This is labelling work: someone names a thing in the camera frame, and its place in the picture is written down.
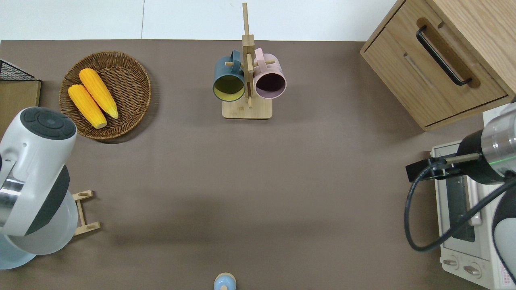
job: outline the wooden drawer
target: wooden drawer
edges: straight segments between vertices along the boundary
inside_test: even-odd
[[[361,53],[421,128],[430,130],[510,101],[463,38],[424,0],[397,4]],[[418,40],[420,29],[444,65]],[[457,85],[450,74],[471,81]]]

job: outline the yellow corn cob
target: yellow corn cob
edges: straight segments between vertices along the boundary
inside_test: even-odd
[[[99,106],[97,106],[83,85],[73,85],[69,87],[68,95],[77,109],[79,109],[81,114],[83,114],[86,120],[88,120],[93,127],[100,129],[106,126],[106,117],[104,117]]]
[[[114,119],[118,119],[117,105],[99,74],[93,69],[82,69],[79,78],[100,108]]]

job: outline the wooden base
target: wooden base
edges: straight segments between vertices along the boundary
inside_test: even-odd
[[[270,119],[272,117],[272,100],[264,99],[257,94],[251,99],[243,96],[234,102],[222,102],[222,116],[226,119]]]
[[[81,223],[81,226],[75,230],[75,233],[73,235],[76,236],[76,235],[84,234],[84,233],[87,233],[87,232],[90,232],[90,231],[93,231],[96,229],[100,229],[100,223],[98,221],[86,224],[86,222],[84,220],[83,206],[80,202],[83,199],[92,197],[93,192],[91,190],[86,190],[86,191],[79,192],[77,194],[73,194],[72,196],[73,196],[73,199],[75,200],[75,203],[77,204],[77,210],[79,211],[79,219],[80,219],[80,223]]]

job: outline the oven knob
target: oven knob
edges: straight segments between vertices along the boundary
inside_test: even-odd
[[[482,277],[482,271],[477,263],[472,263],[470,266],[464,266],[464,270],[476,278]]]
[[[454,260],[443,260],[443,264],[446,264],[446,265],[449,265],[449,266],[456,266],[457,265],[457,261],[454,261]]]
[[[459,261],[457,260],[457,257],[453,255],[449,259],[441,257],[441,263],[443,263],[444,265],[448,265],[455,270],[459,268]]]

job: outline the wire basket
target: wire basket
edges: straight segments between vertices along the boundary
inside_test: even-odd
[[[16,66],[0,59],[0,80],[38,80]]]

